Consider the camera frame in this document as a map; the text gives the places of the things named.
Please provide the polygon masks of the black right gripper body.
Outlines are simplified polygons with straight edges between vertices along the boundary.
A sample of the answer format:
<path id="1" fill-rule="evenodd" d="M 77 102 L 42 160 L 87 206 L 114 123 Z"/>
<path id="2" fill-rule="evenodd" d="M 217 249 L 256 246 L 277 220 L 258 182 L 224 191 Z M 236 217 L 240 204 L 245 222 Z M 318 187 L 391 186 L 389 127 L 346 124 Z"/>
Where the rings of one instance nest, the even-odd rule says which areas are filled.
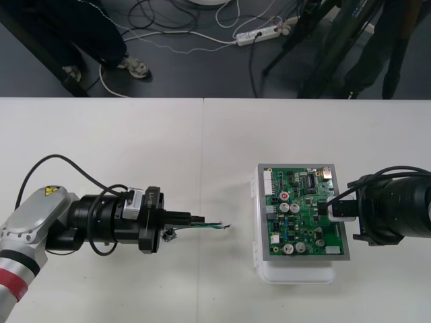
<path id="1" fill-rule="evenodd" d="M 366 242 L 369 246 L 396 246 L 404 238 L 389 228 L 383 219 L 383 211 L 377 205 L 379 190 L 389 182 L 378 177 L 360 177 L 347 184 L 356 192 L 359 233 L 352 236 L 354 240 Z"/>

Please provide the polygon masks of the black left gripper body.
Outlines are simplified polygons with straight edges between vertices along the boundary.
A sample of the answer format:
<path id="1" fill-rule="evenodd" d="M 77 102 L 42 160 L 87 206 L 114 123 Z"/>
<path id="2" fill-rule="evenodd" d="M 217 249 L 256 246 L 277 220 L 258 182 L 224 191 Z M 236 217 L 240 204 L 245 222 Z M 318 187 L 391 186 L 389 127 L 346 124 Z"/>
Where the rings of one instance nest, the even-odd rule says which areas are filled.
<path id="1" fill-rule="evenodd" d="M 164 208 L 164 194 L 160 187 L 149 186 L 143 196 L 137 222 L 139 224 L 138 248 L 144 254 L 158 251 L 160 242 L 160 214 Z"/>

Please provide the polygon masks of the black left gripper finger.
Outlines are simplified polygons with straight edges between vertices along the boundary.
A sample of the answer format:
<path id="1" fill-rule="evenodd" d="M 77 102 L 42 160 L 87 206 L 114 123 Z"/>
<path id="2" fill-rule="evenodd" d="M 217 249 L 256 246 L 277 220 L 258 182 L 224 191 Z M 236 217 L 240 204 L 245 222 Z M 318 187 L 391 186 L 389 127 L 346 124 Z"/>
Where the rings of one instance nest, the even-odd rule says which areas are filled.
<path id="1" fill-rule="evenodd" d="M 190 227 L 193 225 L 201 225 L 205 223 L 204 218 L 192 218 L 192 219 L 167 219 L 164 222 L 165 227 Z"/>
<path id="2" fill-rule="evenodd" d="M 203 216 L 192 215 L 190 212 L 182 212 L 182 211 L 166 211 L 164 210 L 164 217 L 166 219 L 175 219 L 175 220 L 204 220 Z"/>

